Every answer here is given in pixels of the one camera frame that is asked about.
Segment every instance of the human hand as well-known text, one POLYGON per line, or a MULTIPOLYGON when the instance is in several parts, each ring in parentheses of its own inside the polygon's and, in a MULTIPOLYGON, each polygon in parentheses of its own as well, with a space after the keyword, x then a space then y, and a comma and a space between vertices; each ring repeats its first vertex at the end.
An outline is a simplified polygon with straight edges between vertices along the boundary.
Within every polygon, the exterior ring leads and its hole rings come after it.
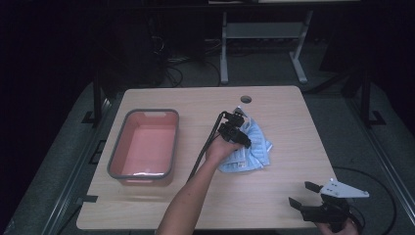
POLYGON ((213 141, 207 148, 207 162, 220 165, 224 159, 230 156, 234 151, 239 150, 241 147, 243 147, 243 145, 227 142, 219 133, 216 132, 213 137, 213 141))
POLYGON ((359 235, 356 224, 349 218, 343 224, 342 231, 338 233, 333 233, 327 223, 315 223, 315 225, 323 235, 359 235))

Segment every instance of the blue cloth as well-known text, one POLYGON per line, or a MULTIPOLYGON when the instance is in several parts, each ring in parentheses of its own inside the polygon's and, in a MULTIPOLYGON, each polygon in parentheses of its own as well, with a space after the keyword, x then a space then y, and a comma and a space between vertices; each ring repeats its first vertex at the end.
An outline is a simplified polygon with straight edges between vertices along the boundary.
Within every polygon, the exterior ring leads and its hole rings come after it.
POLYGON ((271 142, 265 139, 262 130, 253 118, 248 117, 240 130, 251 139, 250 148, 241 148, 232 153, 219 166, 222 172, 241 172, 264 168, 269 165, 268 152, 272 148, 271 142))

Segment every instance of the white bracket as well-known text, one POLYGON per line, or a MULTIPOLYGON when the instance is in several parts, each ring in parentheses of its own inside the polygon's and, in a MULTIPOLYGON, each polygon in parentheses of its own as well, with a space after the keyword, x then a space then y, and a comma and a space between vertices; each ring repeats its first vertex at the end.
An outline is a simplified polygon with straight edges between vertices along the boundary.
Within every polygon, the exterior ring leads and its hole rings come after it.
POLYGON ((330 179, 320 190, 320 193, 335 198, 369 198, 369 192, 353 188, 336 179, 330 179))

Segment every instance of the table leg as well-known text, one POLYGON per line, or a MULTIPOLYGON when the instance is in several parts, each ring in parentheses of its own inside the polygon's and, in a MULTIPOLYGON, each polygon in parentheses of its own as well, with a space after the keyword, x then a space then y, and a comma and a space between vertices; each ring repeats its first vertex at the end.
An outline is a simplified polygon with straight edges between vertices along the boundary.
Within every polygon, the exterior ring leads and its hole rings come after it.
POLYGON ((299 45, 297 46, 296 50, 290 52, 290 59, 293 63, 294 69, 296 70, 297 77, 299 78, 300 83, 307 83, 307 77, 302 69, 301 63, 299 61, 300 52, 302 49, 302 45, 304 44, 305 37, 307 36, 308 26, 310 24, 312 17, 312 11, 308 11, 305 17, 305 20, 302 24, 300 37, 299 37, 299 45))
POLYGON ((223 13, 222 22, 222 54, 220 55, 220 82, 228 84, 228 62, 226 60, 226 12, 223 13))

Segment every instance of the plastic container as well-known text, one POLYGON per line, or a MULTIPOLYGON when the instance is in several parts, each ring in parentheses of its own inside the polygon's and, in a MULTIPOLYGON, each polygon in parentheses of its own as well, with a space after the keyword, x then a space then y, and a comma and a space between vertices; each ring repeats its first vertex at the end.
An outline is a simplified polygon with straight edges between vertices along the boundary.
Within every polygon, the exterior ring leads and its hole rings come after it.
POLYGON ((109 175, 125 185, 168 185, 173 178, 178 123, 174 110, 130 111, 108 163, 109 175))

